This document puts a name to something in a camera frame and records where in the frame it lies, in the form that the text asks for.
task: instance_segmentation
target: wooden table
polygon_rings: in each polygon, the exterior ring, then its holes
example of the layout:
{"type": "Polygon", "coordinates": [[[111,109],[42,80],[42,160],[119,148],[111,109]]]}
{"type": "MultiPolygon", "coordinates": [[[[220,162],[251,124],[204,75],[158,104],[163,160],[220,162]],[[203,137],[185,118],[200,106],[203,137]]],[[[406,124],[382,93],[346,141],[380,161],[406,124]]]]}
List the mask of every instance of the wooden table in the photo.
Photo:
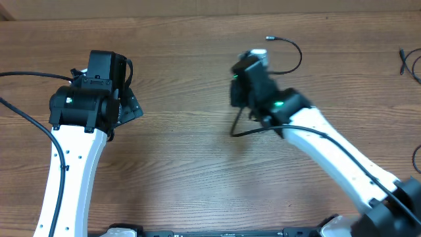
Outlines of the wooden table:
{"type": "MultiPolygon", "coordinates": [[[[315,225],[357,214],[335,182],[273,132],[230,138],[230,67],[267,48],[276,80],[300,90],[367,157],[407,179],[421,143],[421,85],[399,76],[399,48],[421,46],[421,13],[283,14],[0,22],[0,71],[69,76],[92,49],[134,62],[132,88],[145,115],[116,131],[95,177],[89,230],[111,223],[146,230],[256,230],[315,225]]],[[[0,78],[0,95],[47,127],[49,98],[66,82],[0,78]]],[[[241,120],[240,130],[259,125],[241,120]]],[[[32,236],[51,144],[0,108],[0,235],[32,236]]]]}

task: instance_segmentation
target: wood grain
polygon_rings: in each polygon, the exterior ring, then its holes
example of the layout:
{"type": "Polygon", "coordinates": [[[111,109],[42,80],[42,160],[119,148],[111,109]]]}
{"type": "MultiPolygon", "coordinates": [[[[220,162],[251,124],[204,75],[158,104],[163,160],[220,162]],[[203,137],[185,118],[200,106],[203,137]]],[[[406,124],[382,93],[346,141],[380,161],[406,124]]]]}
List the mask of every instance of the wood grain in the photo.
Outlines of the wood grain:
{"type": "Polygon", "coordinates": [[[10,13],[10,18],[16,20],[419,11],[421,9],[419,0],[0,0],[0,5],[3,5],[10,13]]]}
{"type": "MultiPolygon", "coordinates": [[[[421,86],[399,75],[398,50],[420,47],[420,12],[121,18],[2,22],[0,71],[69,75],[92,49],[134,62],[132,88],[145,116],[120,127],[95,177],[89,229],[111,223],[146,230],[256,230],[314,225],[356,214],[321,168],[271,132],[229,138],[230,67],[238,53],[268,48],[271,66],[303,64],[277,78],[317,105],[374,162],[399,178],[416,174],[421,86]]],[[[16,76],[0,95],[45,126],[49,98],[66,82],[16,76]]],[[[256,128],[241,118],[239,130],[256,128]]],[[[50,143],[0,109],[0,233],[32,236],[49,168],[50,143]]]]}

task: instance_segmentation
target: green light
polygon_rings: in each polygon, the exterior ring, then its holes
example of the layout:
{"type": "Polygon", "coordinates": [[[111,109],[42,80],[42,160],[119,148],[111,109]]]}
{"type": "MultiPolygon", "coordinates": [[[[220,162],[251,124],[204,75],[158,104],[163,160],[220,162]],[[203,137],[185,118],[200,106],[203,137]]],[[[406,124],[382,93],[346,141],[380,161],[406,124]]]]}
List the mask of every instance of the green light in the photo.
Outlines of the green light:
{"type": "Polygon", "coordinates": [[[282,106],[284,103],[282,101],[275,102],[275,106],[282,106]]]}

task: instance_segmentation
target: wood surface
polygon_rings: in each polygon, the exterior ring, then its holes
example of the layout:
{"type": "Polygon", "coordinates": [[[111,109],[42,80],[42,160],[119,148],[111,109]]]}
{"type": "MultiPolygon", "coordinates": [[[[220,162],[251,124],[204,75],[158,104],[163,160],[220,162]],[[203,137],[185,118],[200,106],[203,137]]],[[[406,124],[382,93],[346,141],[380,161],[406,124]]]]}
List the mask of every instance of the wood surface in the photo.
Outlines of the wood surface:
{"type": "Polygon", "coordinates": [[[0,0],[16,20],[419,11],[420,0],[0,0]]]}
{"type": "MultiPolygon", "coordinates": [[[[0,23],[0,72],[70,75],[92,49],[133,60],[132,89],[145,115],[116,130],[95,177],[89,230],[111,223],[146,230],[268,230],[356,215],[347,196],[307,155],[273,132],[228,135],[230,67],[267,48],[276,78],[306,95],[367,157],[405,180],[421,143],[421,85],[399,75],[399,48],[420,47],[420,12],[121,18],[0,23]]],[[[66,82],[14,76],[0,95],[47,127],[49,99],[66,82]]],[[[243,116],[239,130],[259,125],[243,116]]],[[[32,236],[51,143],[0,107],[0,235],[32,236]]]]}

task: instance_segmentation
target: beige wall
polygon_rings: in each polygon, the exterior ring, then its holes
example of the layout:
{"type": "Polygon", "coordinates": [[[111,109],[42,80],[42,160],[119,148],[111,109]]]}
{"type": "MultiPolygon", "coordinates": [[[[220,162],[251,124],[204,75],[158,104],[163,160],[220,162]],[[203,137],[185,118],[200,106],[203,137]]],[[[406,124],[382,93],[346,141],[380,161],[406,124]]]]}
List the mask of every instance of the beige wall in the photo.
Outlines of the beige wall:
{"type": "Polygon", "coordinates": [[[421,0],[0,0],[9,19],[419,11],[421,0]]]}

